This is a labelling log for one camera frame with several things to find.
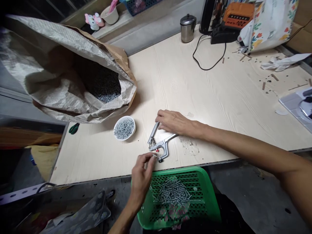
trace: table surface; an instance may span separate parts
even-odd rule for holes
[[[275,113],[286,111],[278,102],[280,97],[309,87],[311,76],[307,72],[299,66],[283,72],[262,70],[261,63],[270,57],[285,56],[269,50],[252,54],[252,59],[243,58],[235,53],[239,47],[236,42],[227,44],[224,61],[203,71],[192,58],[199,37],[197,26],[190,43],[181,43],[177,34],[130,56],[138,90],[124,115],[135,119],[135,134],[123,142],[114,138],[113,127],[121,116],[101,124],[80,124],[75,135],[66,132],[50,182],[64,185],[130,175],[137,156],[149,151],[147,140],[159,109],[179,111],[189,119],[246,134],[285,150],[312,147],[312,134],[299,121],[291,114]],[[202,37],[195,57],[208,68],[222,56],[224,44],[211,45],[205,38],[209,37]],[[158,130],[155,140],[159,142],[169,135]],[[182,136],[169,141],[168,148],[169,157],[157,163],[155,170],[236,159],[217,146]]]

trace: hand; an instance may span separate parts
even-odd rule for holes
[[[155,122],[160,122],[158,129],[192,138],[199,138],[204,124],[184,117],[180,112],[159,110]]]
[[[155,162],[156,157],[153,156],[153,153],[142,154],[137,157],[136,164],[132,169],[132,186],[129,200],[138,208],[142,206],[149,190]]]

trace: plastic container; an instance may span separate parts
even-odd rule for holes
[[[115,7],[115,9],[109,14],[108,12],[110,11],[110,7],[108,6],[105,8],[104,11],[102,11],[101,13],[101,18],[103,20],[105,20],[108,24],[114,24],[118,21],[119,19],[119,15],[117,12],[117,8]]]
[[[160,210],[165,207],[168,214],[169,205],[153,202],[153,195],[158,196],[162,183],[170,177],[181,180],[192,195],[191,200],[200,200],[190,201],[186,213],[190,218],[207,217],[212,221],[221,222],[219,206],[209,176],[201,167],[193,166],[153,172],[151,189],[148,191],[144,204],[137,214],[139,223],[144,229],[158,230],[181,223],[182,217],[173,220],[170,216],[166,222],[164,216],[160,214]]]
[[[150,8],[151,6],[155,5],[162,0],[119,0],[123,3],[126,8],[128,9],[129,13],[132,16],[137,15],[138,13]]]
[[[116,140],[118,140],[118,141],[124,141],[124,140],[129,139],[129,138],[136,132],[136,129],[137,129],[136,122],[134,121],[134,119],[133,119],[131,116],[128,116],[128,115],[127,115],[127,116],[121,117],[121,118],[116,122],[116,124],[115,124],[115,126],[114,126],[114,131],[115,131],[116,126],[117,126],[120,122],[124,121],[125,119],[131,119],[131,120],[134,122],[134,129],[133,129],[132,133],[130,134],[130,136],[128,136],[128,137],[125,138],[125,139],[117,139],[117,137],[114,135],[114,137],[115,137]]]

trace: green plastic basket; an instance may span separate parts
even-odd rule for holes
[[[186,186],[192,195],[187,215],[192,217],[207,217],[208,219],[221,222],[220,210],[215,198],[214,189],[207,172],[198,166],[171,169],[153,172],[151,189],[148,191],[144,204],[137,214],[140,225],[147,230],[158,230],[180,224],[183,217],[172,219],[170,216],[165,221],[164,215],[160,214],[163,207],[169,213],[169,205],[161,202],[153,202],[158,196],[160,188],[168,178],[177,178]]]

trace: figurine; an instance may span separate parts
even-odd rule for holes
[[[104,21],[102,20],[102,18],[100,17],[98,13],[95,13],[93,18],[98,26],[103,27],[105,25]]]
[[[95,19],[94,19],[95,16],[88,15],[88,14],[84,14],[84,16],[85,16],[85,22],[86,22],[87,24],[90,24],[90,28],[91,28],[92,30],[97,31],[97,30],[100,29],[100,27],[99,27],[99,26],[96,24],[96,22],[95,22]]]

